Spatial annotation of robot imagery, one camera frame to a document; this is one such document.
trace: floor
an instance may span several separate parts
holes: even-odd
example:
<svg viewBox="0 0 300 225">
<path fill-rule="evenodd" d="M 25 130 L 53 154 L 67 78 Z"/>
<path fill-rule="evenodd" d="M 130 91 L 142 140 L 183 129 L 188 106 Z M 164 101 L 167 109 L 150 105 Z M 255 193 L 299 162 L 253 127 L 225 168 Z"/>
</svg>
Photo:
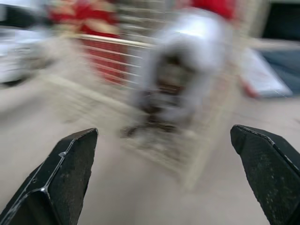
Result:
<svg viewBox="0 0 300 225">
<path fill-rule="evenodd" d="M 0 209 L 49 154 L 75 132 L 47 105 L 43 84 L 33 79 L 0 90 Z M 254 100 L 239 92 L 226 132 L 194 191 L 175 176 L 112 141 L 99 137 L 80 225 L 267 225 L 230 143 L 230 128 L 243 124 L 285 137 L 300 149 L 300 99 Z"/>
</svg>

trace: blurry object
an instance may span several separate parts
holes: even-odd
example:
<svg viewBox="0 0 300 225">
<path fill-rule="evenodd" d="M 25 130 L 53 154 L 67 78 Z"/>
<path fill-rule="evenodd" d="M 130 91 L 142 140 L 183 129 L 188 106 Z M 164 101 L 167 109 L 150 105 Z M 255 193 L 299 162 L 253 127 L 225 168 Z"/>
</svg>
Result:
<svg viewBox="0 0 300 225">
<path fill-rule="evenodd" d="M 0 83 L 12 84 L 49 63 L 42 42 L 51 32 L 30 8 L 0 4 Z"/>
<path fill-rule="evenodd" d="M 293 94 L 260 51 L 248 49 L 246 54 L 241 81 L 244 90 L 250 97 L 289 97 Z"/>
<path fill-rule="evenodd" d="M 71 33 L 120 38 L 115 8 L 109 1 L 60 0 L 51 6 L 51 13 L 53 20 Z M 94 63 L 95 69 L 98 71 L 98 76 L 104 77 L 107 81 L 113 83 L 117 83 L 120 78 L 125 77 L 123 74 L 124 67 L 117 63 L 125 63 L 125 59 L 121 54 L 97 51 L 95 49 L 99 43 L 90 40 L 84 40 L 83 44 L 86 46 L 89 60 Z M 119 45 L 113 43 L 102 43 L 101 45 L 106 49 L 125 53 L 125 49 Z"/>
<path fill-rule="evenodd" d="M 231 142 L 247 180 L 271 225 L 300 222 L 300 154 L 284 138 L 235 125 Z"/>
<path fill-rule="evenodd" d="M 237 0 L 191 0 L 191 6 L 216 13 L 227 20 L 235 17 Z"/>
<path fill-rule="evenodd" d="M 92 128 L 61 139 L 7 204 L 0 225 L 76 225 L 97 136 L 97 129 Z"/>
<path fill-rule="evenodd" d="M 65 121 L 77 120 L 79 126 L 98 127 L 100 133 L 122 142 L 124 148 L 175 171 L 182 176 L 185 188 L 192 188 L 222 131 L 227 116 L 225 109 L 232 107 L 238 97 L 234 93 L 238 71 L 235 62 L 231 61 L 233 33 L 233 27 L 223 17 L 192 8 L 180 12 L 174 23 L 166 24 L 164 29 L 152 35 L 154 45 L 92 35 L 72 36 L 74 49 L 81 44 L 84 49 L 126 57 L 126 63 L 106 58 L 101 60 L 107 65 L 101 61 L 96 64 L 111 71 L 119 64 L 126 68 L 126 78 L 120 79 L 120 85 L 108 83 L 105 79 L 95 78 L 94 64 L 80 65 L 78 68 L 82 71 L 70 72 L 68 77 L 49 77 L 49 96 Z M 81 40 L 89 40 L 95 45 L 82 45 Z M 106 43 L 127 51 L 107 48 L 113 45 Z M 86 56 L 82 50 L 77 51 L 76 55 Z M 162 64 L 159 67 L 160 60 L 166 59 L 164 56 L 177 55 L 177 51 L 181 55 L 181 66 L 168 65 L 170 69 L 166 69 Z M 178 98 L 175 97 L 178 101 L 170 94 L 158 92 L 157 78 L 160 83 L 184 87 L 182 78 L 187 76 L 182 72 L 188 70 L 191 79 L 186 80 L 187 87 Z M 151 120 L 150 123 L 143 120 L 147 115 L 137 105 L 144 102 L 141 94 L 148 90 L 155 94 L 146 98 L 163 108 L 163 115 L 159 116 L 163 122 L 151 124 Z M 138 129 L 133 138 L 121 139 L 120 130 L 127 127 Z"/>
</svg>

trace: wire rack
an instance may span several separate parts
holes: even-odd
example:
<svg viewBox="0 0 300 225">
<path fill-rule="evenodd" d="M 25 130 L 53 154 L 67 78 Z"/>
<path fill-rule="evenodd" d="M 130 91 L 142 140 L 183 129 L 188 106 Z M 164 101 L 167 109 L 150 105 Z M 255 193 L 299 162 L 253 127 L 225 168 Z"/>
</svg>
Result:
<svg viewBox="0 0 300 225">
<path fill-rule="evenodd" d="M 53 107 L 64 121 L 97 127 L 100 135 L 110 136 L 124 148 L 175 171 L 185 188 L 193 188 L 226 127 L 228 111 L 237 102 L 240 59 L 254 14 L 249 9 L 255 10 L 256 5 L 255 0 L 240 4 L 241 10 L 247 8 L 249 13 L 236 29 L 235 57 L 214 78 L 193 125 L 180 134 L 149 131 L 141 138 L 120 138 L 122 128 L 143 115 L 128 103 L 136 85 L 133 78 L 139 76 L 142 53 L 152 47 L 143 42 L 90 35 L 58 38 L 61 63 L 66 69 L 43 76 Z"/>
</svg>

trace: white object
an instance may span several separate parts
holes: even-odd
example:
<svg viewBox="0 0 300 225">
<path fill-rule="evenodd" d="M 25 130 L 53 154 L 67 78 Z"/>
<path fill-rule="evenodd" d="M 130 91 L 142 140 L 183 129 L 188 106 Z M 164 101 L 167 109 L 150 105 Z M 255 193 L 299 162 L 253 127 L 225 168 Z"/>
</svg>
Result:
<svg viewBox="0 0 300 225">
<path fill-rule="evenodd" d="M 271 98 L 293 94 L 259 52 L 247 49 L 242 65 L 241 78 L 252 95 Z"/>
</svg>

